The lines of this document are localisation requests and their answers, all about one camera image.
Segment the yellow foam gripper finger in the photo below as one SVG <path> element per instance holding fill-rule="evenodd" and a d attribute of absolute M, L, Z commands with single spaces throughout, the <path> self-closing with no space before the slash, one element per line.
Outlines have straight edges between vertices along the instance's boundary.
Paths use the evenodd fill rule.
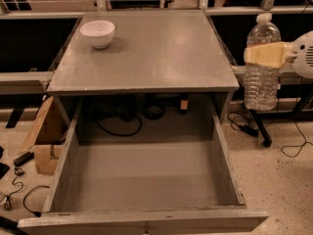
<path fill-rule="evenodd" d="M 274 42 L 249 45 L 244 51 L 244 61 L 250 65 L 260 65 L 280 69 L 297 56 L 290 42 Z"/>

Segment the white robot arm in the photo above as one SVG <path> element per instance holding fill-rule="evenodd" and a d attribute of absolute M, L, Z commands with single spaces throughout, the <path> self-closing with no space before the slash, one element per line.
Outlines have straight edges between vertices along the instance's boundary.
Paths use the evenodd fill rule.
<path fill-rule="evenodd" d="M 304 78 L 313 78 L 313 31 L 309 31 L 293 42 L 274 42 L 251 45 L 245 48 L 244 61 L 249 65 L 260 65 L 281 69 L 289 65 Z"/>

